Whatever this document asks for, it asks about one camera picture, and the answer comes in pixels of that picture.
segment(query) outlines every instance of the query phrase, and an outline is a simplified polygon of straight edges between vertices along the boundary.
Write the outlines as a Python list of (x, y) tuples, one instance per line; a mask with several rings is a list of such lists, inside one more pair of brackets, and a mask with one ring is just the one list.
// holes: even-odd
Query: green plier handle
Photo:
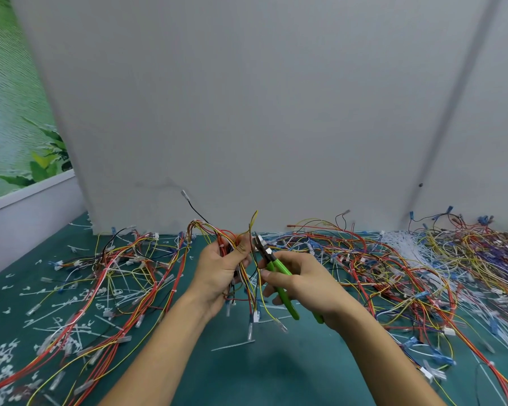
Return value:
[[(291, 275), (291, 272), (288, 271), (288, 268), (286, 268), (279, 259), (267, 262), (267, 269), (271, 272), (275, 272), (276, 270), (278, 270), (278, 272), (283, 273), (285, 275)], [(298, 321), (299, 314), (295, 310), (294, 306), (291, 304), (290, 298), (288, 297), (286, 291), (281, 287), (275, 287), (275, 289), (278, 293), (278, 296), (280, 296), (282, 303), (284, 303), (286, 309), (288, 309), (288, 312), (290, 312), (291, 317), (296, 321)], [(318, 323), (324, 323), (323, 318), (320, 314), (316, 314), (314, 312), (312, 314), (314, 315), (314, 318)]]

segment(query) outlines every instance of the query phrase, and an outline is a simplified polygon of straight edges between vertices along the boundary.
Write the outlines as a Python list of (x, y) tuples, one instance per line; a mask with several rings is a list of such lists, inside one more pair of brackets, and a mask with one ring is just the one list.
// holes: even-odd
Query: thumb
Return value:
[(271, 272), (267, 269), (261, 269), (263, 280), (271, 286), (277, 286), (289, 290), (291, 288), (292, 277), (280, 272)]
[(244, 235), (241, 237), (241, 242), (231, 251), (228, 255), (223, 257), (225, 266), (235, 269), (239, 263), (245, 259), (250, 253), (250, 237)]

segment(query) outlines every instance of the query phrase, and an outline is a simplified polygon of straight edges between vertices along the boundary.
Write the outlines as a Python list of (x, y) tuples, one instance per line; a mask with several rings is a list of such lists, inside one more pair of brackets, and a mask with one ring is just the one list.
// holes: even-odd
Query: wire cutter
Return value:
[[(256, 246), (256, 249), (258, 249), (258, 252), (261, 253), (262, 257), (265, 259), (265, 262), (267, 263), (267, 270), (271, 272), (281, 272), (285, 275), (291, 275), (291, 272), (288, 270), (288, 268), (285, 267), (285, 265), (278, 259), (274, 253), (273, 250), (267, 245), (267, 242), (264, 241), (264, 239), (254, 233), (254, 246)], [(294, 306), (291, 304), (290, 298), (288, 297), (288, 294), (286, 291), (281, 287), (275, 287), (278, 296), (280, 296), (282, 303), (284, 303), (286, 309), (288, 309), (288, 312), (290, 312), (293, 319), (296, 321), (299, 320), (299, 314), (295, 310)], [(312, 313), (318, 323), (324, 323), (323, 318), (320, 314)]]

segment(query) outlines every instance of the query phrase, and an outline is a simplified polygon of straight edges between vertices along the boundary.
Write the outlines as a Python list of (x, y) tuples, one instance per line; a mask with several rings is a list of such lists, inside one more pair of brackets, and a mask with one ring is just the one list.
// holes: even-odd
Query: teal work surface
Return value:
[[(88, 225), (86, 216), (74, 223)], [(173, 244), (174, 238), (175, 235), (161, 235), (160, 242)], [(98, 248), (101, 249), (108, 240), (109, 237), (100, 237)], [(88, 281), (86, 286), (80, 284), (76, 289), (65, 286), (64, 291), (50, 294), (32, 316), (27, 316), (26, 312), (53, 290), (54, 284), (43, 283), (41, 277), (63, 281), (68, 276), (63, 270), (55, 271), (54, 266), (48, 262), (67, 261), (81, 256), (73, 253), (69, 246), (88, 250), (80, 252), (91, 255), (96, 242), (97, 237), (91, 231), (82, 226), (68, 225), (0, 273), (0, 380), (21, 370), (36, 357), (38, 345), (52, 333), (53, 327), (64, 324), (80, 308), (81, 299), (90, 288)], [(197, 257), (204, 245), (206, 243), (202, 237), (197, 237), (194, 241), (186, 258), (184, 276), (180, 280), (175, 300), (190, 283)], [(133, 288), (131, 285), (121, 285), (120, 281), (120, 278), (116, 279), (115, 289), (121, 289), (122, 297), (108, 296), (105, 291), (97, 294), (95, 307), (78, 322), (75, 335), (77, 343), (84, 348), (103, 339), (101, 335), (111, 336), (116, 333), (116, 327), (102, 319), (102, 312), (105, 307), (112, 307), (117, 299), (123, 299), (128, 288)], [(159, 292), (155, 300), (157, 304), (164, 300), (167, 291)], [(303, 307), (296, 305), (296, 308), (301, 316), (299, 321), (291, 318), (282, 320), (289, 333), (285, 334), (274, 322), (259, 323), (254, 325), (253, 343), (212, 351), (214, 348), (246, 341), (248, 302), (238, 301), (237, 305), (232, 306), (230, 317), (222, 310), (209, 322), (197, 342), (173, 404), (374, 404), (345, 342), (325, 325), (319, 325)], [(271, 312), (276, 317), (289, 315), (285, 310)], [(111, 368), (122, 359), (125, 360), (98, 382), (83, 404), (97, 404), (113, 386), (141, 350), (144, 343), (142, 339), (149, 333), (158, 314), (158, 310), (148, 313), (141, 327), (132, 329), (132, 341), (119, 346)], [(111, 323), (120, 326), (124, 322), (121, 319), (124, 318), (118, 316)], [(268, 319), (268, 315), (262, 313), (260, 320)], [(481, 340), (474, 339), (474, 333), (470, 330), (466, 331), (473, 343), (483, 349)], [(488, 333), (481, 335), (497, 351), (495, 355), (487, 353), (488, 358), (508, 378), (508, 351)], [(447, 370), (448, 379), (442, 382), (444, 390), (458, 405), (476, 405), (476, 396), (481, 405), (501, 404), (502, 401), (486, 374), (477, 367), (470, 350), (459, 338), (450, 339), (457, 365)], [(0, 401), (7, 404), (9, 400), (21, 398), (21, 402), (26, 403), (27, 396), (23, 396), (22, 386), (38, 379), (47, 381), (61, 367), (62, 357), (62, 354), (55, 356), (38, 369), (37, 374), (33, 371), (12, 386), (0, 389)], [(86, 368), (88, 371), (83, 371), (83, 368), (81, 361), (72, 363), (66, 368), (66, 375), (58, 387), (50, 391), (49, 384), (45, 385), (31, 404), (51, 404), (43, 394), (63, 404), (70, 389), (78, 387), (90, 373), (89, 368)], [(487, 373), (497, 385), (494, 376)], [(435, 386), (435, 389), (451, 404), (438, 387)]]

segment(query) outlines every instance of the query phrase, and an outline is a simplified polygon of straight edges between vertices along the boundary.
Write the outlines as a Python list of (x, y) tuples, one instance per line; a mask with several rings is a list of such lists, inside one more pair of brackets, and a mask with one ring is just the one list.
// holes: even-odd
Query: right hand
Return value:
[[(267, 262), (261, 261), (261, 275), (268, 283), (263, 291), (264, 297), (275, 293), (275, 287), (282, 287), (290, 299), (297, 299), (309, 311), (322, 315), (331, 329), (338, 327), (339, 315), (346, 312), (347, 307), (361, 306), (311, 254), (292, 251), (274, 254), (293, 275), (262, 269)], [(273, 299), (273, 304), (282, 305), (279, 296)]]

